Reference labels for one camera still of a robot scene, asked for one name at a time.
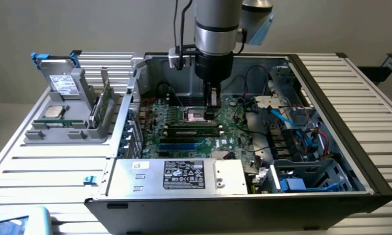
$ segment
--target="black pcie slot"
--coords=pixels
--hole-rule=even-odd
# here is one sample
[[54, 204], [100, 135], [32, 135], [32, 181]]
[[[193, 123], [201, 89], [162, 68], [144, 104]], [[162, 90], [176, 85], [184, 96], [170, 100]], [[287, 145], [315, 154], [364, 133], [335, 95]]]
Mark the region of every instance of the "black pcie slot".
[[198, 141], [194, 138], [162, 138], [160, 143], [198, 143]]

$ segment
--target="motherboard chip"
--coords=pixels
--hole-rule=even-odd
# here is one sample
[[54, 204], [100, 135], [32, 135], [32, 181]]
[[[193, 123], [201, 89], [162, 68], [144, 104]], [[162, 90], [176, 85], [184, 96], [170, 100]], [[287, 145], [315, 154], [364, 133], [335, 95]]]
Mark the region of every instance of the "motherboard chip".
[[202, 109], [189, 109], [188, 110], [188, 121], [206, 121], [202, 118], [204, 110]]
[[64, 106], [49, 106], [45, 111], [44, 118], [57, 118], [62, 114], [62, 112]]

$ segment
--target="green circuit board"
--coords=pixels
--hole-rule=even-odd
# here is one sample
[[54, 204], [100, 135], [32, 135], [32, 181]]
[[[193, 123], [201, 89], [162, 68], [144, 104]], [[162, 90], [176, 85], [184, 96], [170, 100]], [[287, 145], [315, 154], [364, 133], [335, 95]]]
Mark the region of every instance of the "green circuit board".
[[[236, 102], [236, 98], [228, 95], [221, 96], [222, 104], [218, 116], [209, 122], [189, 122], [184, 118], [184, 110], [202, 109], [202, 106], [169, 106], [166, 101], [158, 99], [149, 104], [145, 114], [142, 114], [144, 109], [141, 109], [141, 117], [145, 117], [140, 119], [144, 134], [142, 158], [210, 158], [222, 155], [225, 152], [233, 152], [236, 158], [242, 161], [244, 168], [251, 168], [249, 164], [255, 159], [255, 155], [247, 150], [253, 150], [252, 146], [245, 146], [247, 150], [244, 150], [242, 146], [237, 143], [238, 138], [241, 143], [244, 143], [251, 135], [240, 131], [234, 126], [232, 116], [238, 105], [232, 107], [229, 105], [230, 101]], [[238, 109], [236, 116], [242, 117], [242, 109]], [[186, 127], [220, 125], [222, 133], [218, 137], [194, 138], [196, 148], [192, 150], [160, 150], [158, 146], [166, 144], [160, 142], [160, 139], [165, 138], [165, 125]], [[160, 152], [168, 152], [168, 156], [158, 156]]]

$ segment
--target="processor chip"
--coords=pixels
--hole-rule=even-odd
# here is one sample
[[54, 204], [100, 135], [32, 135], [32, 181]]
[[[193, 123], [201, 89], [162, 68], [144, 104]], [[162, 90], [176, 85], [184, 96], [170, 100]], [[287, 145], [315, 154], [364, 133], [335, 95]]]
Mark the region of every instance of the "processor chip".
[[57, 118], [64, 111], [64, 106], [49, 106], [45, 114], [44, 114], [44, 118]]

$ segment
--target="white wall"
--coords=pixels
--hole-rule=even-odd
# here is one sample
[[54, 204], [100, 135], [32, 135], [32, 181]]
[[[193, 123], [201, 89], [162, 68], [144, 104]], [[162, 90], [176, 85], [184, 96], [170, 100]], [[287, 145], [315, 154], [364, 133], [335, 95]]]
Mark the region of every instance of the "white wall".
[[[166, 51], [173, 0], [0, 0], [0, 102], [32, 103], [45, 82], [32, 51]], [[186, 1], [180, 0], [180, 9]], [[259, 52], [344, 52], [379, 65], [392, 52], [392, 0], [275, 0]], [[193, 39], [193, 11], [185, 43]]]

